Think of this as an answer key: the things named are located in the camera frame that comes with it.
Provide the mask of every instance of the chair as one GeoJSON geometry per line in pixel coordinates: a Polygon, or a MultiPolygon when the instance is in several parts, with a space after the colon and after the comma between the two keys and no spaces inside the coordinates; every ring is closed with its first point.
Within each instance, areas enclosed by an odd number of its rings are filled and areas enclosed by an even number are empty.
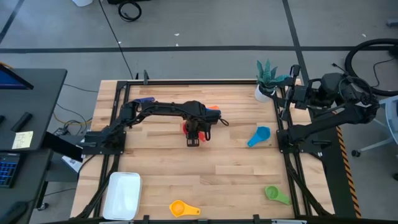
{"type": "Polygon", "coordinates": [[[384,110],[386,111],[387,125],[383,124],[377,119],[373,119],[373,121],[377,124],[380,124],[386,130],[386,132],[389,133],[390,137],[386,140],[364,147],[360,150],[352,150],[351,155],[354,157],[359,157],[361,155],[361,152],[384,146],[391,142],[395,142],[396,144],[398,144],[398,96],[392,96],[380,100],[379,103],[380,107],[384,108],[384,110]]]}

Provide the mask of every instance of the yellow sticky note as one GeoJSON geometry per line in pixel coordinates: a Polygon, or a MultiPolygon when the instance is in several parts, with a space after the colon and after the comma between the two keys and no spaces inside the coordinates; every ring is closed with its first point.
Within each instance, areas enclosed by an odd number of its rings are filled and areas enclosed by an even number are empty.
{"type": "Polygon", "coordinates": [[[23,149],[30,147],[32,142],[33,131],[25,131],[23,133],[16,133],[12,149],[23,149]]]}

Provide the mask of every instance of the concrete floor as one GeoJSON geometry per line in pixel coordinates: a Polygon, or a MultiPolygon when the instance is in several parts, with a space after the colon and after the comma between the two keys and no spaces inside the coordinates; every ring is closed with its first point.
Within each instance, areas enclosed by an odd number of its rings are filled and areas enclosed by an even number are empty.
{"type": "MultiPolygon", "coordinates": [[[[397,28],[385,25],[387,19],[398,17],[395,0],[288,0],[288,3],[301,46],[353,46],[369,39],[398,37],[397,28]]],[[[142,17],[127,23],[119,18],[116,6],[103,2],[122,47],[151,47],[150,52],[129,50],[125,53],[133,74],[142,74],[146,69],[152,79],[254,78],[256,60],[269,58],[279,67],[280,73],[288,73],[290,66],[298,62],[293,50],[156,50],[177,44],[180,47],[293,46],[280,0],[151,0],[139,4],[142,17]]],[[[0,52],[28,49],[28,52],[47,53],[0,53],[0,61],[18,68],[66,68],[65,83],[89,90],[97,90],[101,80],[130,78],[121,53],[114,50],[118,43],[97,0],[86,7],[76,7],[71,0],[0,0],[2,34],[16,6],[21,8],[15,19],[6,29],[4,38],[0,35],[0,52]],[[96,50],[78,52],[80,48],[96,50]]],[[[343,66],[346,54],[342,51],[303,52],[308,76],[318,78],[324,73],[339,72],[331,64],[335,62],[343,66]]],[[[374,85],[372,65],[385,58],[389,58],[385,52],[360,52],[354,58],[353,66],[361,77],[374,85]]],[[[397,89],[396,62],[378,66],[377,72],[381,89],[397,89]]],[[[95,101],[95,93],[65,86],[58,103],[89,119],[95,101]]],[[[56,108],[55,113],[64,120],[79,119],[60,108],[56,108]]],[[[383,121],[384,111],[380,110],[377,117],[383,121]]],[[[60,126],[52,120],[49,131],[60,126]]],[[[348,150],[388,138],[388,134],[373,123],[347,124],[342,128],[348,150]]],[[[391,178],[398,172],[396,149],[392,144],[367,151],[360,158],[349,157],[364,218],[398,220],[395,212],[398,210],[398,182],[391,178]]],[[[53,183],[47,193],[75,186],[74,183],[53,183]]],[[[68,191],[46,198],[51,207],[34,212],[30,222],[67,219],[73,193],[68,191]]]]}

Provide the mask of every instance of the wooden table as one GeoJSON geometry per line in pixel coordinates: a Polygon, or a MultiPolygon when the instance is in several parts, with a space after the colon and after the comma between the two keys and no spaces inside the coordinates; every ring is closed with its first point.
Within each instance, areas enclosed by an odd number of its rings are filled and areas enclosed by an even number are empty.
{"type": "MultiPolygon", "coordinates": [[[[117,81],[102,81],[91,129],[99,131],[109,124],[117,81]]],[[[291,205],[266,199],[264,187],[278,186],[290,195],[282,154],[279,152],[277,122],[272,100],[254,99],[255,85],[136,85],[129,100],[153,96],[157,101],[183,103],[197,100],[220,107],[229,126],[220,122],[211,127],[211,140],[200,147],[187,148],[182,118],[150,116],[127,130],[126,150],[119,163],[120,172],[137,172],[143,179],[141,204],[135,217],[173,220],[169,205],[183,200],[201,209],[199,217],[179,219],[293,218],[291,205]],[[271,138],[248,148],[246,143],[257,126],[271,128],[271,138]]],[[[307,124],[307,111],[291,109],[295,124],[307,124]]],[[[322,163],[301,154],[308,188],[329,212],[333,205],[322,163]]],[[[80,174],[71,217],[78,215],[98,188],[103,156],[89,161],[80,174]]],[[[302,195],[296,187],[300,211],[302,195]]]]}

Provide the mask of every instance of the warning tape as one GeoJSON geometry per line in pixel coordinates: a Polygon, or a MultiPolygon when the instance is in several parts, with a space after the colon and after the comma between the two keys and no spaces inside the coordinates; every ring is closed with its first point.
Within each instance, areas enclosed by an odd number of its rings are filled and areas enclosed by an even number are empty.
{"type": "Polygon", "coordinates": [[[344,145],[344,141],[343,141],[343,134],[342,134],[341,128],[339,126],[336,127],[336,130],[337,130],[338,141],[340,143],[341,155],[343,156],[344,167],[346,169],[349,191],[351,192],[351,197],[354,202],[355,214],[356,214],[357,218],[361,218],[361,211],[359,210],[358,199],[357,199],[356,193],[355,193],[353,176],[351,175],[351,169],[349,168],[346,146],[344,145]]]}

